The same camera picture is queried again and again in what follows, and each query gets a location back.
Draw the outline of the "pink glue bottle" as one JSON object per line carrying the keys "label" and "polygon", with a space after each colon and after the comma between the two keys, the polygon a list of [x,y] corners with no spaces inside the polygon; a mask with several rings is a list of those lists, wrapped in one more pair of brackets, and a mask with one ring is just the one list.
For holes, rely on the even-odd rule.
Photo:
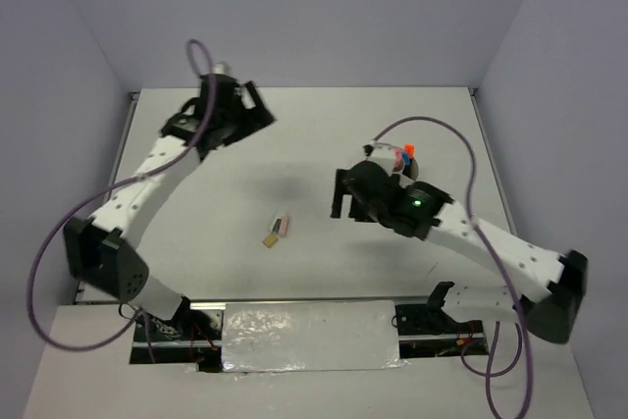
{"label": "pink glue bottle", "polygon": [[395,169],[402,169],[405,166],[403,152],[399,148],[395,148],[394,152],[394,164]]}

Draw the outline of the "orange black highlighter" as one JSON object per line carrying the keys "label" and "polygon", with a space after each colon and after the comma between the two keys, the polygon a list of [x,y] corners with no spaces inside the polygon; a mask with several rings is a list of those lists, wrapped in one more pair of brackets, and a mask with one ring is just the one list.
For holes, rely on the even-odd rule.
{"label": "orange black highlighter", "polygon": [[403,150],[410,158],[414,157],[415,147],[413,145],[406,144],[404,146]]}

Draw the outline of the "tan square eraser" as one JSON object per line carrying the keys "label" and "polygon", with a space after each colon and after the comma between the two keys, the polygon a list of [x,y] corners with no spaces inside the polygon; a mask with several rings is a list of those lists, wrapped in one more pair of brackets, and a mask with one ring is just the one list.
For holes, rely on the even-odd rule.
{"label": "tan square eraser", "polygon": [[264,239],[263,239],[263,244],[267,247],[270,248],[273,245],[275,245],[278,241],[278,237],[274,234],[269,234],[267,235]]}

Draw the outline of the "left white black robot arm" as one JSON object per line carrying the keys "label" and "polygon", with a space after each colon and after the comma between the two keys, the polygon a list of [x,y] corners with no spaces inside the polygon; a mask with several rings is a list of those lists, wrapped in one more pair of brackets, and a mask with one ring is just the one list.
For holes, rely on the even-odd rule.
{"label": "left white black robot arm", "polygon": [[144,325],[172,340],[210,336],[211,318],[151,275],[138,247],[161,207],[210,152],[274,121],[253,82],[225,74],[202,77],[198,95],[160,129],[131,183],[87,218],[73,217],[64,225],[71,275],[139,311]]}

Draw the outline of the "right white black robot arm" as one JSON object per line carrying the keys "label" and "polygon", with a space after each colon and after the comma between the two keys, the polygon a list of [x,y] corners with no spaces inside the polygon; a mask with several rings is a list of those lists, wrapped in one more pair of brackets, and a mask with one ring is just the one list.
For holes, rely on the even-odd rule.
{"label": "right white black robot arm", "polygon": [[471,222],[463,205],[446,192],[389,174],[370,161],[336,171],[331,212],[335,219],[345,196],[351,198],[349,216],[356,222],[377,223],[508,275],[501,287],[438,283],[426,310],[434,330],[448,332],[471,321],[510,322],[525,325],[533,336],[550,343],[569,341],[587,291],[588,259],[582,253],[543,249],[484,220]]}

